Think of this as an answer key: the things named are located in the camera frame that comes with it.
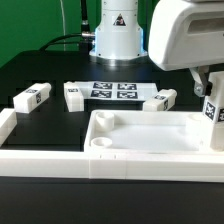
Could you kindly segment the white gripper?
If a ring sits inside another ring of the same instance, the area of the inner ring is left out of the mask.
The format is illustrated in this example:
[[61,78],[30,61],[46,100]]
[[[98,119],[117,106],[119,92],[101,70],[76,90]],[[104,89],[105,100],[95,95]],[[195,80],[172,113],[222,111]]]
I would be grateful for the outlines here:
[[213,84],[205,65],[224,62],[224,0],[160,0],[148,52],[163,70],[190,68],[194,93],[209,96]]

